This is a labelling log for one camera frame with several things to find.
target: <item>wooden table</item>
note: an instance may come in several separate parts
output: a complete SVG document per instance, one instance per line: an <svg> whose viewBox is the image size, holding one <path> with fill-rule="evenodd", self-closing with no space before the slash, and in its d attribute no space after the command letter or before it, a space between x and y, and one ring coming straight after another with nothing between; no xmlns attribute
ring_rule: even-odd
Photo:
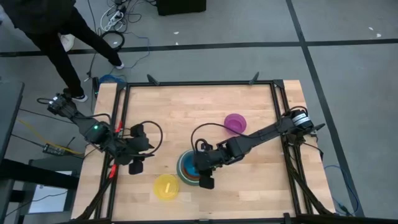
<svg viewBox="0 0 398 224"><path fill-rule="evenodd" d="M290 80L284 81L284 84L289 106L305 106L300 82ZM115 92L116 84L101 85L95 113L111 114ZM117 123L122 107L121 103ZM191 148L190 135L193 129L207 122L222 124L230 113L239 113L246 118L246 134L275 123L270 86L132 88L126 127L145 120L155 121L163 129L164 142L154 157L144 161L142 174L129 175L128 166L120 167L113 221L275 218L282 217L284 212L294 216L280 138L255 147L241 162L217 169L214 172L216 184L213 190L189 186L177 177L180 192L175 200L164 202L154 195L153 184L160 174L176 175L178 157ZM150 143L156 146L160 138L159 130L152 124L145 124L145 131ZM205 126L195 133L195 139L205 138L210 144L229 137L224 129L216 126ZM307 142L317 145L313 138L307 138ZM87 148L86 153L91 150L91 147ZM319 201L334 212L318 151L306 145L301 147L301 151L308 186ZM96 151L84 160L72 218L82 213L97 192L103 158L104 154ZM301 190L298 194L301 208L305 211ZM108 194L104 196L102 214L106 213L107 204Z"/></svg>

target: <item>pink bowl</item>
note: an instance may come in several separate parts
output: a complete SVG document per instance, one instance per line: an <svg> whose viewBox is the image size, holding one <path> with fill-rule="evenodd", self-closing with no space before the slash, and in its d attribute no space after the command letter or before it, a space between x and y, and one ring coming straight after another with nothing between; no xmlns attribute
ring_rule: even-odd
<svg viewBox="0 0 398 224"><path fill-rule="evenodd" d="M246 129L246 120L240 114L230 114L225 117L224 126L231 128L237 133L243 133ZM230 130L226 130L230 134L235 134Z"/></svg>

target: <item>black pants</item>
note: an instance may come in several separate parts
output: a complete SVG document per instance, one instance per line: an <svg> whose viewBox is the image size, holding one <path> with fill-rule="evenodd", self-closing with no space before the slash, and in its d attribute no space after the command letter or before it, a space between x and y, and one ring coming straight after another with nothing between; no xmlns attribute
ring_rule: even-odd
<svg viewBox="0 0 398 224"><path fill-rule="evenodd" d="M84 43L90 45L98 53L107 58L112 65L122 64L118 53L113 50L104 39L95 34L86 24L76 8L66 23L46 34L28 34L26 36L50 59L63 81L67 84L72 96L81 96L84 94L80 86L79 77L69 60L68 54L63 49L62 43L58 38L60 31L68 32L79 38Z"/></svg>

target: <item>black box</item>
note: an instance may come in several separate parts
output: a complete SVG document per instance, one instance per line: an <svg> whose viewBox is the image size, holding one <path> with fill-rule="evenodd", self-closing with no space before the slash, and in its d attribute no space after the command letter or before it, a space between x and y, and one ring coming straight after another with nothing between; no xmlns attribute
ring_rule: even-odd
<svg viewBox="0 0 398 224"><path fill-rule="evenodd" d="M206 10L206 0L156 0L156 6L160 16L203 12Z"/></svg>

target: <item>shoe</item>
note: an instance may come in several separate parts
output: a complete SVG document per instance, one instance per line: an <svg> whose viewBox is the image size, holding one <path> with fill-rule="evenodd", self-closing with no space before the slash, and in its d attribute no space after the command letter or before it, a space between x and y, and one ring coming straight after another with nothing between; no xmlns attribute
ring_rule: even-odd
<svg viewBox="0 0 398 224"><path fill-rule="evenodd" d="M88 96L87 95L83 95L83 96L73 96L72 97L73 100L79 102L79 103L84 103L88 100Z"/></svg>
<svg viewBox="0 0 398 224"><path fill-rule="evenodd" d="M115 68L116 68L117 70L122 70L122 69L124 69L124 63L122 62L122 64L121 64L120 66L115 66Z"/></svg>
<svg viewBox="0 0 398 224"><path fill-rule="evenodd" d="M70 51L70 49L72 49L73 44L75 43L75 36L71 34L61 35L60 40L63 48L65 49L66 52L68 52Z"/></svg>

